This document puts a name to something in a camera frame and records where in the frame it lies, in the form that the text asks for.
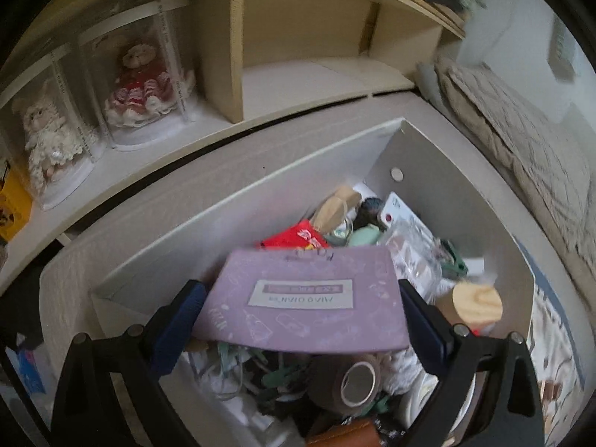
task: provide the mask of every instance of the red packet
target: red packet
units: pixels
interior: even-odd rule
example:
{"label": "red packet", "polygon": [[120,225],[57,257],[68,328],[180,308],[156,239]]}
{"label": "red packet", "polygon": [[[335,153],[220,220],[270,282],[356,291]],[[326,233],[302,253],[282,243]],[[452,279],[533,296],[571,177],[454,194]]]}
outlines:
{"label": "red packet", "polygon": [[302,220],[282,233],[261,242],[264,248],[329,248],[321,234],[314,230],[311,222]]}

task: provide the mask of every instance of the blue fabric trim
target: blue fabric trim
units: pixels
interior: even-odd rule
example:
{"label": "blue fabric trim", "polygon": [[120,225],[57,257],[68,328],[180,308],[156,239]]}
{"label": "blue fabric trim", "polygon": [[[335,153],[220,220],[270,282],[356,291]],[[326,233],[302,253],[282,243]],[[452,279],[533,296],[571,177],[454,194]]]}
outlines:
{"label": "blue fabric trim", "polygon": [[558,300],[558,297],[555,291],[552,290],[551,283],[548,282],[546,276],[540,270],[540,267],[536,264],[534,258],[530,255],[527,249],[523,246],[523,244],[516,238],[517,245],[519,246],[521,253],[524,254],[527,262],[530,264],[530,268],[536,277],[536,285],[540,289],[540,291],[544,292],[544,295],[548,298],[551,302],[552,307],[558,312],[559,316],[561,316],[561,320],[565,329],[567,330],[567,334],[569,336],[569,342],[571,342],[571,349],[573,350],[573,359],[575,360],[575,367],[577,368],[577,376],[579,377],[579,382],[582,386],[585,383],[585,378],[583,376],[583,371],[581,367],[581,363],[579,362],[579,355],[577,354],[577,349],[575,347],[575,340],[573,339],[573,334],[571,334],[571,328],[569,327],[569,321],[567,319],[567,314],[565,314],[565,310],[562,308],[561,302]]}

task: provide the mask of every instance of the doll face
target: doll face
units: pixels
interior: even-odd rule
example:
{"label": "doll face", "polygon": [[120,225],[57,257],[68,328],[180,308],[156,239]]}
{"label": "doll face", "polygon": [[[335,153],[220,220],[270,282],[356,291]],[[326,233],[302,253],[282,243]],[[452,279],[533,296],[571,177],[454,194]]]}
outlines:
{"label": "doll face", "polygon": [[23,115],[25,130],[30,133],[36,133],[55,119],[57,114],[58,110],[52,99],[43,96],[25,110],[25,114]]}
{"label": "doll face", "polygon": [[136,69],[142,65],[147,65],[156,56],[156,49],[153,45],[141,43],[128,49],[126,55],[122,58],[122,65],[127,69]]}

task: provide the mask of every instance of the orange leather case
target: orange leather case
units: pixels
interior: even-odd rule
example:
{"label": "orange leather case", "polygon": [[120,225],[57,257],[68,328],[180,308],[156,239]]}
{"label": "orange leather case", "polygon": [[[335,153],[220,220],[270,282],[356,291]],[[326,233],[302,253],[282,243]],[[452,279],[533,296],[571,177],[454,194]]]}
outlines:
{"label": "orange leather case", "polygon": [[379,447],[377,429],[370,420],[357,420],[350,425],[306,439],[309,447]]}

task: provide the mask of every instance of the yellow box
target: yellow box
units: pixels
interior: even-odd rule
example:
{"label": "yellow box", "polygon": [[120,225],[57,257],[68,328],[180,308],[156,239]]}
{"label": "yellow box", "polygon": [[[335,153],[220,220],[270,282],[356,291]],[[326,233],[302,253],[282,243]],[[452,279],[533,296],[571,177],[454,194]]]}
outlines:
{"label": "yellow box", "polygon": [[0,237],[10,242],[29,221],[32,199],[10,169],[8,161],[0,160]]}

